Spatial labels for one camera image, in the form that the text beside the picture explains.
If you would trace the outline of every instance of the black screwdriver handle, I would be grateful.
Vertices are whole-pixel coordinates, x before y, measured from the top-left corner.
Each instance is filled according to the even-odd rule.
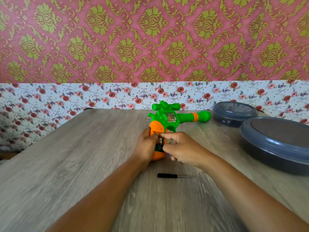
[[[160,174],[158,173],[159,178],[177,178],[177,174]]]

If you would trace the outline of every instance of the wood grain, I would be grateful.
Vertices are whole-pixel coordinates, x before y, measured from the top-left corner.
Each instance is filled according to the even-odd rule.
[[[131,154],[146,110],[89,109],[0,167],[0,232],[44,231]],[[214,120],[187,132],[309,222],[309,178],[267,167],[240,147],[239,129]],[[157,173],[193,176],[158,179]],[[246,231],[208,175],[169,158],[133,183],[113,231]]]

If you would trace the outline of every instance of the wall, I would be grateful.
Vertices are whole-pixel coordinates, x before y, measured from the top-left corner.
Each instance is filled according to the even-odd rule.
[[[0,0],[2,148],[84,107],[211,109],[307,123],[308,0]]]

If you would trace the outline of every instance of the screwdriver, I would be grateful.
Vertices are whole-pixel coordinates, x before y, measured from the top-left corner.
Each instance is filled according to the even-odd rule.
[[[193,177],[178,176],[177,174],[161,174],[161,173],[158,173],[158,178],[193,178]]]

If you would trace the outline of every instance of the orange toy gun handle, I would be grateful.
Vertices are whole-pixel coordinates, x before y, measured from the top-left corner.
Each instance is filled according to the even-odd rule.
[[[156,121],[156,120],[154,120],[154,121],[152,121],[151,123],[150,123],[150,132],[149,132],[149,135],[153,135],[153,134],[155,134],[155,133],[164,133],[164,127],[163,127],[163,125],[159,122],[159,121]],[[157,151],[157,150],[155,150],[154,151],[154,155],[153,155],[153,157],[152,157],[152,160],[154,161],[154,160],[159,160],[159,159],[162,159],[162,158],[164,158],[165,156],[167,155],[167,153],[165,153],[165,152],[161,152],[161,151]]]

